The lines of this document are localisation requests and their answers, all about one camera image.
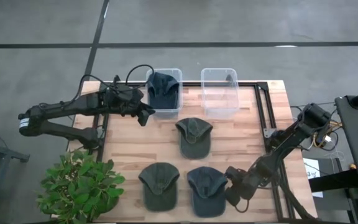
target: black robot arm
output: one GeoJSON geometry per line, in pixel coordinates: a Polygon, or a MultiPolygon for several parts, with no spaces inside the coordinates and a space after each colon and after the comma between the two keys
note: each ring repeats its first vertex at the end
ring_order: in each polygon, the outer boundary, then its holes
{"type": "Polygon", "coordinates": [[[97,114],[120,114],[121,116],[137,116],[141,126],[145,126],[147,119],[155,111],[151,106],[142,103],[143,93],[137,88],[131,89],[124,84],[117,84],[116,77],[112,84],[96,93],[82,95],[75,100],[55,104],[39,104],[31,107],[25,113],[19,114],[19,131],[24,136],[38,136],[51,134],[68,140],[77,139],[85,149],[94,149],[101,146],[97,127],[77,129],[61,124],[55,124],[48,119],[59,118],[74,114],[85,116],[97,114]]]}
{"type": "MultiPolygon", "coordinates": [[[[232,186],[226,189],[227,201],[236,206],[240,198],[250,200],[258,187],[265,187],[273,178],[279,178],[278,165],[306,138],[329,124],[331,114],[312,103],[299,114],[298,120],[284,131],[275,131],[267,140],[270,153],[259,157],[248,171],[229,167],[225,176],[232,186]]],[[[279,182],[282,190],[293,202],[301,218],[313,218],[300,205],[288,186],[279,182]]]]}

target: plastic container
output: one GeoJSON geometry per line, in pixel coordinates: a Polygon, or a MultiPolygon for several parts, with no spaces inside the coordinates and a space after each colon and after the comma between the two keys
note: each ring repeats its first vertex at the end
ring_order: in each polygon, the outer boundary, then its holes
{"type": "Polygon", "coordinates": [[[204,68],[201,71],[203,108],[209,118],[229,119],[239,110],[239,84],[232,68],[204,68]]]}
{"type": "MultiPolygon", "coordinates": [[[[155,68],[155,72],[160,72],[166,75],[170,75],[175,78],[179,83],[178,90],[178,108],[169,109],[169,110],[155,110],[155,114],[152,116],[156,119],[176,119],[178,118],[179,111],[183,107],[183,82],[182,82],[182,73],[180,69],[177,68],[155,68]]],[[[146,73],[146,80],[149,79],[149,76],[152,74],[151,69],[149,69],[146,73]]],[[[147,103],[149,103],[149,93],[147,92],[147,103]]]]}

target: transparent storage box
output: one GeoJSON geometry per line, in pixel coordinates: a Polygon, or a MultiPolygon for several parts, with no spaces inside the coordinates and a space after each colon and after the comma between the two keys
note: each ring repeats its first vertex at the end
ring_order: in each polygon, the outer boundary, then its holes
{"type": "MultiPolygon", "coordinates": [[[[155,114],[152,116],[156,119],[176,119],[178,117],[179,111],[183,107],[183,82],[182,82],[182,73],[180,69],[177,68],[155,68],[155,72],[159,72],[162,74],[170,75],[175,78],[179,83],[179,90],[178,90],[178,108],[176,109],[169,109],[169,110],[155,110],[155,114]]],[[[151,69],[149,69],[146,73],[146,81],[149,79],[149,76],[152,74],[151,69]]],[[[145,94],[147,95],[147,103],[149,101],[149,92],[145,94]]]]}
{"type": "Polygon", "coordinates": [[[229,119],[239,110],[239,84],[232,68],[204,68],[201,71],[203,108],[209,118],[229,119]]]}

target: paper sheet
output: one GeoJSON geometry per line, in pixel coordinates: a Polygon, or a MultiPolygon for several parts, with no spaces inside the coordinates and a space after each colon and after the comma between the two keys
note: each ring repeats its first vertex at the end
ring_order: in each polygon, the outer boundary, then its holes
{"type": "MultiPolygon", "coordinates": [[[[305,159],[303,158],[303,163],[305,163],[306,174],[308,174],[308,179],[315,177],[320,177],[318,161],[315,159],[305,159]]],[[[323,192],[314,192],[312,193],[314,197],[323,197],[323,192]]]]}

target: cap brim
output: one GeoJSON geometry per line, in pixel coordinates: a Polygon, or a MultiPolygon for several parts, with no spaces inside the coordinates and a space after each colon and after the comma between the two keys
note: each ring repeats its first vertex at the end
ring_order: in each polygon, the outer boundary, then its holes
{"type": "Polygon", "coordinates": [[[203,159],[208,156],[211,150],[211,133],[204,134],[204,136],[197,139],[194,144],[190,144],[186,141],[182,134],[179,133],[179,135],[180,152],[183,157],[187,159],[203,159]]]}
{"type": "Polygon", "coordinates": [[[162,194],[155,195],[145,184],[143,199],[146,209],[151,212],[166,212],[177,204],[177,183],[172,183],[162,194]]]}
{"type": "Polygon", "coordinates": [[[194,213],[201,218],[218,217],[226,209],[226,198],[224,196],[224,185],[209,198],[201,198],[197,192],[191,191],[191,201],[194,213]]]}

